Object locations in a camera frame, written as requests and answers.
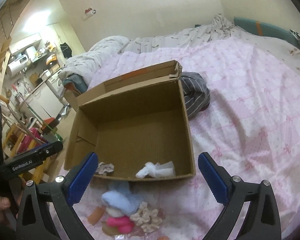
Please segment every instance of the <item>bright light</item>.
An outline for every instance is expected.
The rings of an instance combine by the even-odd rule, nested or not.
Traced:
[[[47,25],[49,15],[50,11],[35,13],[28,19],[23,30],[29,33],[38,32]]]

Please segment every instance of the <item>light blue plush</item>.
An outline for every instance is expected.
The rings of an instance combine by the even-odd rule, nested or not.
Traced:
[[[114,181],[109,185],[109,191],[102,194],[104,205],[119,209],[122,214],[131,216],[137,212],[142,197],[132,194],[127,181]]]

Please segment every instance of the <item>silver bolt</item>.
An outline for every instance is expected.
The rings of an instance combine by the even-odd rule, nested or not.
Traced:
[[[270,186],[270,181],[265,179],[265,180],[263,181],[263,184],[265,184],[266,186]]]
[[[31,179],[31,180],[28,180],[27,183],[26,183],[26,185],[27,185],[28,187],[31,187],[32,184],[33,184],[33,180],[32,180],[32,179]]]
[[[233,179],[234,182],[240,182],[241,181],[241,178],[239,176],[233,176],[232,179]]]
[[[56,177],[56,182],[60,183],[60,182],[63,182],[65,178],[63,176],[59,176],[59,177]]]

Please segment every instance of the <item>cardboard box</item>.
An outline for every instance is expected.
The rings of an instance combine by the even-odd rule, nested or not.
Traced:
[[[182,67],[169,61],[110,79],[77,97],[65,169],[93,151],[114,165],[105,179],[148,181],[195,175]],[[176,177],[137,179],[147,162],[173,161]]]

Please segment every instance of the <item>beige scrunchie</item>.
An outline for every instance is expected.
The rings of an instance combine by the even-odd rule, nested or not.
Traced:
[[[147,202],[141,202],[137,212],[130,216],[135,225],[140,226],[145,233],[151,233],[159,229],[162,218],[158,217],[159,210],[149,210]]]

